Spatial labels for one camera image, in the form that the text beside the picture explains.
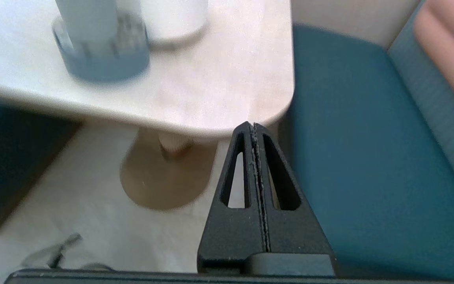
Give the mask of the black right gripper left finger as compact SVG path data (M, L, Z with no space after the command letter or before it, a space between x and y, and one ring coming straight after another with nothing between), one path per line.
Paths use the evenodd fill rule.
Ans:
M270 180L260 167L255 135L255 126L247 121L233 131L197 250L199 273L241 274L250 256L270 248L264 207ZM231 208L238 155L242 155L244 206Z

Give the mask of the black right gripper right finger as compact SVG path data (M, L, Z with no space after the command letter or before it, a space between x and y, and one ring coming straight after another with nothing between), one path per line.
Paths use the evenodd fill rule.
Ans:
M256 123L254 143L265 250L333 254L277 140L266 127Z

